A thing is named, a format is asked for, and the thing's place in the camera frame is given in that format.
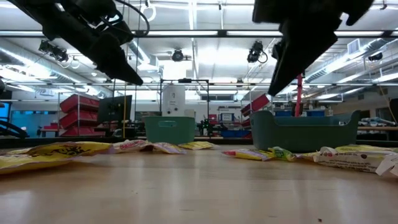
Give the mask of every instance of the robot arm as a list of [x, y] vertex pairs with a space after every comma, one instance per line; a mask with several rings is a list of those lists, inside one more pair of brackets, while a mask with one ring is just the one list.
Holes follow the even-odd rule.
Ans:
[[253, 22], [279, 24], [283, 34], [272, 49], [277, 59], [268, 94], [275, 96], [304, 72], [338, 39], [334, 33], [343, 12], [355, 24], [374, 0], [256, 0]]
[[[115, 1], [129, 5], [122, 0]], [[113, 0], [9, 2], [40, 23], [44, 36], [50, 40], [57, 37], [66, 40], [110, 78], [118, 78], [136, 85], [142, 84], [142, 79], [127, 63], [124, 51], [120, 48], [120, 45], [133, 39], [133, 34]]]

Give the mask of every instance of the teal plastic bin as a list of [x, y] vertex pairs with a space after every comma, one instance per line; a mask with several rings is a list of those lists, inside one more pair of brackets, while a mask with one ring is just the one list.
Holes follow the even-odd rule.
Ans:
[[144, 122], [150, 142], [183, 144], [195, 139], [195, 118], [148, 116]]
[[279, 146], [302, 153], [355, 144], [359, 116], [360, 111], [327, 117], [274, 117], [270, 111], [257, 111], [250, 115], [253, 144], [261, 150]]

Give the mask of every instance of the plastic basket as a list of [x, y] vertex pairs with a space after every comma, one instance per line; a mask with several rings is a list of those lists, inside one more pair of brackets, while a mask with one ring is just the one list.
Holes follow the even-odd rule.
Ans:
[[359, 116], [360, 111], [328, 117], [274, 117], [270, 111], [258, 111], [250, 115], [253, 144], [261, 150], [279, 146], [290, 152], [355, 144]]
[[189, 117], [148, 116], [144, 118], [147, 140], [153, 143], [183, 144], [195, 138], [195, 119]]

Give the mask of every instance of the workbench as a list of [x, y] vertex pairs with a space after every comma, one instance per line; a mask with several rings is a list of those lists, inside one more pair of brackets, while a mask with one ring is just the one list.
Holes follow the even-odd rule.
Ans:
[[398, 181], [225, 149], [132, 153], [0, 177], [0, 223], [394, 223]]

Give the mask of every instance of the red pole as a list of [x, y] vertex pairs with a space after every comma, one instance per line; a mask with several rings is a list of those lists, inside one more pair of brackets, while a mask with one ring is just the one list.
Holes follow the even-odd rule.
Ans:
[[300, 116], [300, 104], [301, 104], [301, 92], [303, 90], [303, 76], [297, 76], [297, 102], [296, 102], [296, 109], [295, 109], [295, 117]]

